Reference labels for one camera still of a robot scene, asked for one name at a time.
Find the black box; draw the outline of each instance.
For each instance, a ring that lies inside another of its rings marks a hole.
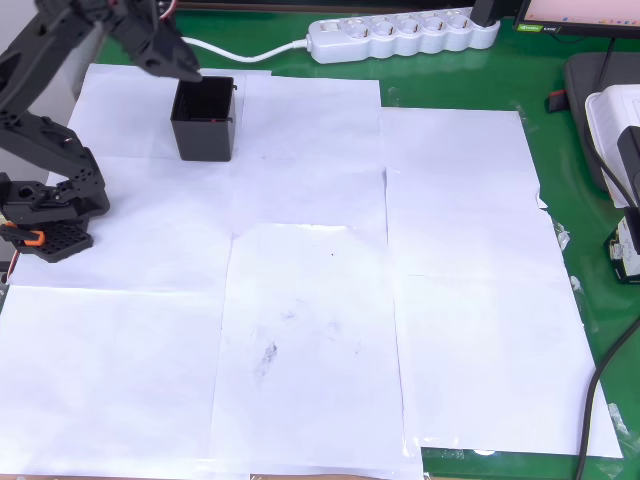
[[[182,160],[231,160],[236,128],[235,88],[231,77],[204,77],[199,83],[178,84],[171,124]]]

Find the white power strip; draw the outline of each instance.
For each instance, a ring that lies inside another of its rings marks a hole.
[[[500,23],[482,28],[469,15],[471,8],[457,8],[321,20],[309,26],[307,50],[318,63],[338,63],[489,48]]]

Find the white device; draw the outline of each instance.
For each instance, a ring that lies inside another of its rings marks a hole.
[[[482,28],[470,15],[471,8],[458,8],[321,20],[309,26],[307,50],[319,63],[337,63],[489,48],[500,23]]]
[[[631,181],[618,150],[618,139],[627,127],[640,126],[640,85],[612,85],[602,93],[590,95],[585,106],[596,150],[622,186],[631,192]],[[604,172],[603,175],[616,207],[628,206],[609,177]]]

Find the orange clip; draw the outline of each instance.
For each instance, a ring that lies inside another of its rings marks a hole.
[[[18,226],[13,223],[13,222],[7,222],[5,223],[5,225],[7,227],[14,227],[14,228],[18,228]],[[35,233],[38,235],[38,239],[37,240],[25,240],[24,244],[27,247],[41,247],[42,245],[44,245],[44,242],[46,240],[45,236],[44,236],[44,232],[41,230],[31,230],[31,233]]]

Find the pencil mark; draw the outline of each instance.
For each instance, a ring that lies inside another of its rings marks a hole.
[[[264,351],[264,356],[260,363],[256,367],[256,378],[258,382],[261,382],[262,379],[269,373],[269,369],[271,368],[271,364],[276,359],[278,355],[278,347],[275,342],[271,342],[271,344]]]
[[[289,310],[287,313],[281,313],[280,318],[282,318],[282,320],[286,322],[287,320],[292,320],[296,318],[296,314],[295,312]]]

